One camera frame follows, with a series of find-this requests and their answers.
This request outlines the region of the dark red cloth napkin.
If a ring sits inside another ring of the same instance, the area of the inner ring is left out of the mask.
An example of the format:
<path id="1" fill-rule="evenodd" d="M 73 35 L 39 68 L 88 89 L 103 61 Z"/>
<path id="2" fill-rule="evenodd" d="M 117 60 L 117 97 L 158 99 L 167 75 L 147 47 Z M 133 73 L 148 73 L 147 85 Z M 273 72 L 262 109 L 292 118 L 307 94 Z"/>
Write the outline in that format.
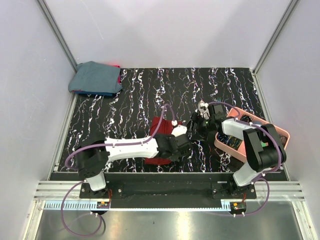
<path id="1" fill-rule="evenodd" d="M 155 116 L 152 119 L 151 126 L 150 126 L 150 129 L 149 129 L 149 135 L 150 136 L 155 132 L 159 121 L 160 121 L 160 117 L 158 117 L 158 116 Z M 157 130 L 157 133 L 159 133 L 159 134 L 170 134 L 172 132 L 172 130 L 173 130 L 172 122 L 168 121 L 168 120 L 165 120 L 165 119 L 162 119 L 162 121 L 160 123 L 160 126 L 159 126 L 159 128 Z M 171 162 L 172 161 L 169 160 L 168 158 L 161 158 L 161 157 L 145 158 L 145 160 L 144 160 L 144 163 L 147 164 L 147 165 L 160 165 L 160 166 L 168 165 Z"/>

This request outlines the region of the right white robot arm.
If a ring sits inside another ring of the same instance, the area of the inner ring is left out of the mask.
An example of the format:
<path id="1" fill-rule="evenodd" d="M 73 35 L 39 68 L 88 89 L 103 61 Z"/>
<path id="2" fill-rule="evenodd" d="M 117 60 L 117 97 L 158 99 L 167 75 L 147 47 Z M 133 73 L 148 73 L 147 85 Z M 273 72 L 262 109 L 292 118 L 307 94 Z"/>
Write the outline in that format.
<path id="1" fill-rule="evenodd" d="M 212 144 L 218 134 L 242 141 L 246 162 L 233 173 L 221 190 L 236 199 L 243 195 L 258 178 L 278 170 L 286 161 L 287 155 L 273 124 L 243 121 L 242 109 L 233 106 L 232 109 L 236 115 L 230 115 L 226 113 L 226 106 L 228 104 L 224 102 L 200 101 L 187 126 L 193 141 Z"/>

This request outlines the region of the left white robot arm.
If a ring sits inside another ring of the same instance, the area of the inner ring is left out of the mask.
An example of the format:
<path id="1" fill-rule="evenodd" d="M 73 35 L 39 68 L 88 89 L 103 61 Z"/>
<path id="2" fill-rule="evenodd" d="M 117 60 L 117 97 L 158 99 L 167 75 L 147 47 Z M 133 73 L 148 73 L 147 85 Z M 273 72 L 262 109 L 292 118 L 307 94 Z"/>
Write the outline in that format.
<path id="1" fill-rule="evenodd" d="M 97 198 L 108 193 L 104 175 L 105 165 L 121 159 L 160 158 L 178 161 L 191 150 L 192 143 L 187 134 L 161 134 L 152 138 L 114 139 L 95 141 L 92 145 L 79 147 L 75 151 L 77 172 L 81 180 L 89 184 L 90 192 Z"/>

